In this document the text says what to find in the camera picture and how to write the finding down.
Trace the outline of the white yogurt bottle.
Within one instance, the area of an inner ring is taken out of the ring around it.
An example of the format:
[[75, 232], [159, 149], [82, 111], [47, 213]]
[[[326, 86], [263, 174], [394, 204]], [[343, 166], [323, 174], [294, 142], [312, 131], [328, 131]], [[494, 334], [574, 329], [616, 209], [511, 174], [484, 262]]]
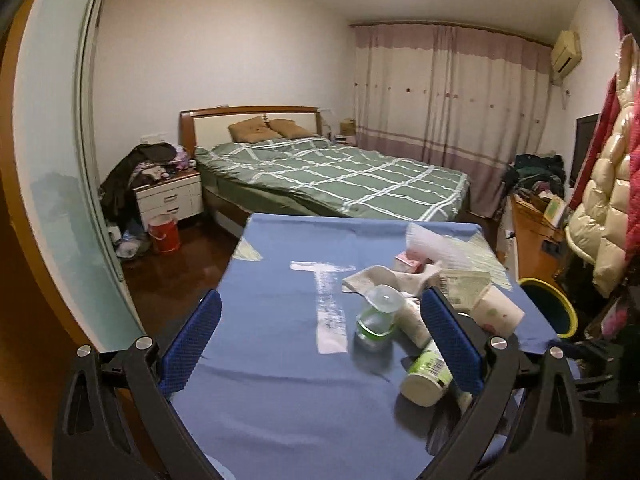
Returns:
[[444, 396], [451, 382], [452, 374], [432, 340], [409, 367], [400, 393], [413, 404], [430, 408]]

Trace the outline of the white paper cup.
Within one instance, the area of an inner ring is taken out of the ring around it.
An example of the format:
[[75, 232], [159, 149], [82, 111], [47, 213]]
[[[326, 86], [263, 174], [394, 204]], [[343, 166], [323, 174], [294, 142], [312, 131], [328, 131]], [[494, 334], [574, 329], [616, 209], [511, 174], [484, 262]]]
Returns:
[[523, 321], [525, 312], [496, 285], [490, 284], [478, 296], [470, 315], [483, 330], [509, 338]]

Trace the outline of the white paper towel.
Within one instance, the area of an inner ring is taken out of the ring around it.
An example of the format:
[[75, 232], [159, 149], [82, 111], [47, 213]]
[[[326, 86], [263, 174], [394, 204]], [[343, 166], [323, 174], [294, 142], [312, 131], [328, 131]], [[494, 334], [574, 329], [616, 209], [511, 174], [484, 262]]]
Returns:
[[375, 286], [387, 285], [406, 297], [418, 298], [425, 289], [439, 283], [441, 273], [442, 266], [439, 262], [428, 264], [419, 273], [399, 272], [386, 266], [369, 266], [343, 278], [342, 292], [364, 297]]

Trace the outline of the clear plastic cup green band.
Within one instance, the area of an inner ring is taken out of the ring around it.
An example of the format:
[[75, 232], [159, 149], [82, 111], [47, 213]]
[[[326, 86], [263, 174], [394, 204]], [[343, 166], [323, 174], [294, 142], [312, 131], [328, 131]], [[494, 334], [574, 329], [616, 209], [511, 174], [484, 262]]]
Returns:
[[394, 318], [404, 306], [405, 297], [390, 285], [376, 285], [363, 299], [364, 307], [356, 318], [356, 339], [366, 348], [377, 349], [393, 333]]

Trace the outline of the bubble wrap sheet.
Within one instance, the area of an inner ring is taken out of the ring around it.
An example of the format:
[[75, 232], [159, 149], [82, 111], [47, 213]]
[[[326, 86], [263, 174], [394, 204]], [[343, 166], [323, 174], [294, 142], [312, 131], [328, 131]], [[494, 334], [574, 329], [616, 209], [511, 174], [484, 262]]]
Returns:
[[406, 229], [406, 255], [411, 260], [439, 263], [443, 269], [469, 270], [471, 261], [464, 252], [439, 235], [416, 223]]

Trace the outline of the pink tissue box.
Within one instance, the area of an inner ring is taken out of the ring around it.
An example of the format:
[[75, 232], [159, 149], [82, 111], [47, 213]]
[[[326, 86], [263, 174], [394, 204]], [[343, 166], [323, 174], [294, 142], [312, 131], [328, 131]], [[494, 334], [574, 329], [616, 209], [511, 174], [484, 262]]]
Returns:
[[401, 252], [394, 258], [393, 270], [400, 273], [419, 274], [423, 273], [433, 264], [430, 259], [421, 260], [411, 258], [406, 252]]

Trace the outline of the printed paper package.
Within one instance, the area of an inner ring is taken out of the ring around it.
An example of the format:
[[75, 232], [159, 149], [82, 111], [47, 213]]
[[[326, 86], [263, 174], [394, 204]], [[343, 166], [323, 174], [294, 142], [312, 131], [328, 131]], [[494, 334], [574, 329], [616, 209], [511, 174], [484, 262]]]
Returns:
[[449, 303], [460, 312], [470, 313], [477, 299], [491, 284], [491, 276], [485, 271], [442, 270], [439, 288]]

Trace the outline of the yellow rimmed trash bin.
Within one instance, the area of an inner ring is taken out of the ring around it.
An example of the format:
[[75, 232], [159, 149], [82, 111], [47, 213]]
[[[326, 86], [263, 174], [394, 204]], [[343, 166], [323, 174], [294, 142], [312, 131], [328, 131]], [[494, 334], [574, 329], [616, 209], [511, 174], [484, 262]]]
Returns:
[[578, 316], [567, 296], [538, 278], [522, 278], [518, 284], [559, 338], [570, 339], [575, 336], [578, 329]]

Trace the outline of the sliding wardrobe door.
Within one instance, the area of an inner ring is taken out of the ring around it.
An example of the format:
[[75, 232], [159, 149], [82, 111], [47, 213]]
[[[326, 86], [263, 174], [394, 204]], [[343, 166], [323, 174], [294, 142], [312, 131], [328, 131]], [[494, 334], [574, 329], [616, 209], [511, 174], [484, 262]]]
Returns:
[[101, 0], [35, 0], [17, 51], [17, 180], [48, 277], [100, 351], [143, 330], [105, 232], [91, 154], [90, 67]]

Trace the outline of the clothes pile on cabinet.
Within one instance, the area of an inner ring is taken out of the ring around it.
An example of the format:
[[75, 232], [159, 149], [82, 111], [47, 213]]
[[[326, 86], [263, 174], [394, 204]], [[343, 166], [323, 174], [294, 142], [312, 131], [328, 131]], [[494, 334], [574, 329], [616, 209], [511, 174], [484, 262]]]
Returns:
[[518, 154], [502, 176], [502, 197], [524, 188], [533, 192], [538, 183], [556, 196], [565, 197], [566, 172], [561, 155]]

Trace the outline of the pile of clothes on nightstand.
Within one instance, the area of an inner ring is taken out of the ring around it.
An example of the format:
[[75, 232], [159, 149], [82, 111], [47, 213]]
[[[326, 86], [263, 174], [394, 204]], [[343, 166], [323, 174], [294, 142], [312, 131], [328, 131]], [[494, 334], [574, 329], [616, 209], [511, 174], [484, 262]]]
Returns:
[[190, 168], [190, 155], [168, 142], [139, 144], [107, 175], [99, 186], [99, 199], [108, 222], [140, 220], [135, 188], [157, 184]]

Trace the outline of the wooden bed with headboard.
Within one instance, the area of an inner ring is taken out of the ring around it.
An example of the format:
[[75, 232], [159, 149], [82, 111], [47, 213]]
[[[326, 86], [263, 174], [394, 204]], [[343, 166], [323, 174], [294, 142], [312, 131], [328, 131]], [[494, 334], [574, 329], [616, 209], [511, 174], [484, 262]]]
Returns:
[[466, 174], [338, 143], [310, 106], [184, 110], [179, 139], [192, 153], [207, 209], [225, 228], [251, 214], [460, 221]]

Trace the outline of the green checked duvet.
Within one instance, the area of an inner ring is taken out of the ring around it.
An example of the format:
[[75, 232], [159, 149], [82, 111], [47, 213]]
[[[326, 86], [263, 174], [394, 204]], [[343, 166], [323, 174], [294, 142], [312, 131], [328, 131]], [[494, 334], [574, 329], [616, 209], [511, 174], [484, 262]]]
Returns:
[[468, 206], [461, 171], [322, 136], [195, 150], [204, 191], [250, 214], [452, 221]]

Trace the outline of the pink beige curtain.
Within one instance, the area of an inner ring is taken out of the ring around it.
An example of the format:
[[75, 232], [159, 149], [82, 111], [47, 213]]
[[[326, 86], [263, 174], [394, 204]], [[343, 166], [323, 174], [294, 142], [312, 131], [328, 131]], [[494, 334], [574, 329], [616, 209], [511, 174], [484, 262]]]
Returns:
[[550, 48], [431, 24], [362, 25], [355, 40], [360, 148], [464, 172], [472, 213], [492, 216], [506, 166], [541, 144]]

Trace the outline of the black television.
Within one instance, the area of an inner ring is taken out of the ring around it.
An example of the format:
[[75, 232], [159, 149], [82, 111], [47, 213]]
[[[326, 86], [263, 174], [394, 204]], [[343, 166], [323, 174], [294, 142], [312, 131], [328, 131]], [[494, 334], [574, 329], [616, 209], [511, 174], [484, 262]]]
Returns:
[[576, 185], [580, 170], [582, 170], [582, 164], [588, 154], [598, 120], [598, 114], [592, 114], [576, 119], [574, 152], [572, 166], [570, 167], [570, 180], [568, 180], [571, 188], [574, 188]]

